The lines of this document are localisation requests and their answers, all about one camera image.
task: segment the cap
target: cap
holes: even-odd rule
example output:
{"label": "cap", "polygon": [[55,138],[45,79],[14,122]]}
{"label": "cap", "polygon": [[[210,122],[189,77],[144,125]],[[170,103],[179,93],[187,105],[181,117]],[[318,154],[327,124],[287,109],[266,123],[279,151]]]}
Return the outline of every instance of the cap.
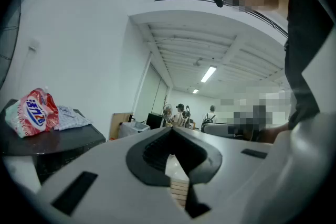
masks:
{"label": "cap", "polygon": [[181,110],[184,110],[184,105],[183,105],[183,104],[178,104],[178,105],[176,106],[176,108],[179,108],[179,109],[181,109]]}

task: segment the person wearing cap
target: person wearing cap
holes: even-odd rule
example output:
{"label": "person wearing cap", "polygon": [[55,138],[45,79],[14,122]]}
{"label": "person wearing cap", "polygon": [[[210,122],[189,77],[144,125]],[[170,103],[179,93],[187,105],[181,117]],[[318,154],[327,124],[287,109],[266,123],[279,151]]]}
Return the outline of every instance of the person wearing cap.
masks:
{"label": "person wearing cap", "polygon": [[300,121],[319,113],[317,102],[302,72],[323,45],[336,21],[335,16],[325,0],[225,1],[246,9],[276,11],[288,21],[285,75],[297,103],[296,111],[286,124],[259,132],[257,141],[273,143],[278,133],[292,130]]}
{"label": "person wearing cap", "polygon": [[184,105],[183,104],[178,104],[176,106],[176,108],[177,108],[177,114],[172,118],[171,124],[173,126],[181,127],[183,125],[183,121],[184,121],[184,116],[183,116]]}
{"label": "person wearing cap", "polygon": [[207,119],[212,120],[213,123],[217,122],[217,116],[215,115],[216,107],[214,105],[210,106],[210,112],[204,115],[203,122]]}

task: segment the person wearing backpack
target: person wearing backpack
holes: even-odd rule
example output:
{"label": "person wearing backpack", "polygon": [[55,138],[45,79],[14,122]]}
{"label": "person wearing backpack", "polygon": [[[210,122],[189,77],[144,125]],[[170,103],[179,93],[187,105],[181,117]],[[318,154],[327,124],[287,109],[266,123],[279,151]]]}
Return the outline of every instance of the person wearing backpack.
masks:
{"label": "person wearing backpack", "polygon": [[203,123],[216,123],[217,122],[217,117],[214,113],[215,110],[216,110],[216,107],[214,105],[210,106],[210,112],[205,114]]}

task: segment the red plastic bag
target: red plastic bag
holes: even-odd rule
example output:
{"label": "red plastic bag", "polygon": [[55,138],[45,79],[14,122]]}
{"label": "red plastic bag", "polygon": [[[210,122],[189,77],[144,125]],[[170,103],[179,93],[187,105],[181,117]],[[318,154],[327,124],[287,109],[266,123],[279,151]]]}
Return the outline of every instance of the red plastic bag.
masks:
{"label": "red plastic bag", "polygon": [[5,120],[20,137],[50,131],[59,122],[52,96],[41,88],[7,108]]}

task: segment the ceiling light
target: ceiling light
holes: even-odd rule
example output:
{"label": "ceiling light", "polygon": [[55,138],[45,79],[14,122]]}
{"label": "ceiling light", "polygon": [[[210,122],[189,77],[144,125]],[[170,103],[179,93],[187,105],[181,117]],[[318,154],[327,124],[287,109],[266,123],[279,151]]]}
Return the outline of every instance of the ceiling light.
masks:
{"label": "ceiling light", "polygon": [[201,79],[201,82],[206,82],[208,78],[216,71],[217,67],[209,67],[209,70],[205,73],[203,79]]}

